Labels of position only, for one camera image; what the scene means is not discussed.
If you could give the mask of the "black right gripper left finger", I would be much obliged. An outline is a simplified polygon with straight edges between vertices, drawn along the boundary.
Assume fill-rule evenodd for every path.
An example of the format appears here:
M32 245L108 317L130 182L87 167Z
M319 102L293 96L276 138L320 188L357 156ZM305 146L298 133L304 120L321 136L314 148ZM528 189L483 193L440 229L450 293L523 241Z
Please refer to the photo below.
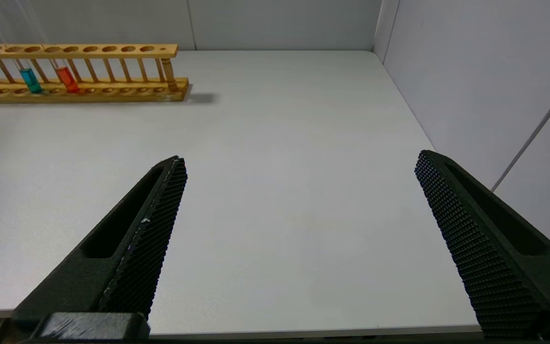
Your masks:
M177 155L153 166L18 305L13 316L148 315L187 179L185 160Z

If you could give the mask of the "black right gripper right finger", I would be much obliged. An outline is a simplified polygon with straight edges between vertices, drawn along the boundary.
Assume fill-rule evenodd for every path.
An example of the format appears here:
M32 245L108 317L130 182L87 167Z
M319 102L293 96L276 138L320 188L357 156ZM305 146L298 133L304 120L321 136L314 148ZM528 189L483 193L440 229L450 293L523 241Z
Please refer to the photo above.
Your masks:
M550 240L445 155L414 173L483 337L550 338Z

